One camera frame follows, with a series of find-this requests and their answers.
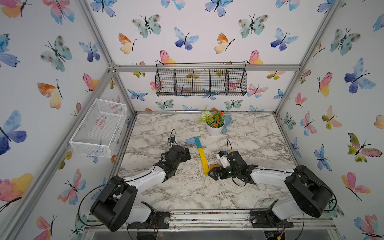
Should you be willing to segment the amber orange block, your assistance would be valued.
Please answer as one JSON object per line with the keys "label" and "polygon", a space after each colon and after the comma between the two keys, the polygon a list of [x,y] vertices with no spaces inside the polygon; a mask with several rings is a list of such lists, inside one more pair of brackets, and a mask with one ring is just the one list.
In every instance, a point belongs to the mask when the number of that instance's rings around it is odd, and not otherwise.
{"label": "amber orange block", "polygon": [[213,168],[216,168],[216,167],[221,167],[221,165],[210,165],[210,170],[212,170]]}

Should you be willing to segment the light blue block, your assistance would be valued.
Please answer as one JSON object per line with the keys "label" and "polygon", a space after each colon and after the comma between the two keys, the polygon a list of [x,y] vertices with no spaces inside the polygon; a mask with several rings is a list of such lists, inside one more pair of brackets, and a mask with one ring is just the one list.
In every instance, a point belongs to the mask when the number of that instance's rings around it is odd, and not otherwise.
{"label": "light blue block", "polygon": [[187,144],[187,145],[192,145],[192,144],[195,144],[195,143],[196,143],[195,138],[191,138],[191,139],[187,139],[187,140],[186,140],[186,144]]}

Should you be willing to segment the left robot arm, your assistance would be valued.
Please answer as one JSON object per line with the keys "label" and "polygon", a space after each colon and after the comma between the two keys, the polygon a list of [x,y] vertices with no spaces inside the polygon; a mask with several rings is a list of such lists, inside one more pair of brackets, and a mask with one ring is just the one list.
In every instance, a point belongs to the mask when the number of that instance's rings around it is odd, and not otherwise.
{"label": "left robot arm", "polygon": [[112,177],[101,186],[102,191],[91,206],[90,213],[111,232],[124,224],[129,227],[150,228],[156,225],[157,210],[136,197],[147,189],[162,184],[176,174],[180,163],[191,159],[188,148],[172,145],[149,170],[137,177]]}

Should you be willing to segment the teal block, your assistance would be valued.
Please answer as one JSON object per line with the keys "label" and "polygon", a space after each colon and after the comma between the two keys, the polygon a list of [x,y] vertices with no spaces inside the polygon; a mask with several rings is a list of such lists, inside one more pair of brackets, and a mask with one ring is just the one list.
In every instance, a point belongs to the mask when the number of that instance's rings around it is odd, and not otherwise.
{"label": "teal block", "polygon": [[198,149],[202,149],[202,144],[200,142],[200,139],[198,137],[195,137],[195,143]]}

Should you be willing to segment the yellow block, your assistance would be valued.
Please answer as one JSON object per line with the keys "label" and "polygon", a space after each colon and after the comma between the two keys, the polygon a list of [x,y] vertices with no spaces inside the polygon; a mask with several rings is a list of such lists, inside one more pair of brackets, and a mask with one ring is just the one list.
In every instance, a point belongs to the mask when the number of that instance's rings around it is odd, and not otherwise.
{"label": "yellow block", "polygon": [[204,174],[207,175],[210,169],[206,159],[202,160],[202,166],[203,166]]}
{"label": "yellow block", "polygon": [[206,161],[207,158],[206,158],[204,149],[203,149],[203,148],[198,148],[198,151],[199,151],[199,155],[200,155],[201,160],[202,160],[202,161]]}

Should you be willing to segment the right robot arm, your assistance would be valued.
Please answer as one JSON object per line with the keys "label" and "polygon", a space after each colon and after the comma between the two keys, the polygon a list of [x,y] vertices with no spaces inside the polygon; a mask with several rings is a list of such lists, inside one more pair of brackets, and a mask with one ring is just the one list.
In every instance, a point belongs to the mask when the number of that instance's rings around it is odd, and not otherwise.
{"label": "right robot arm", "polygon": [[306,166],[278,170],[247,164],[239,152],[217,154],[222,165],[208,172],[213,180],[238,179],[244,185],[270,185],[290,192],[288,198],[277,200],[269,207],[269,212],[279,220],[287,220],[297,215],[319,218],[335,195],[321,179]]}

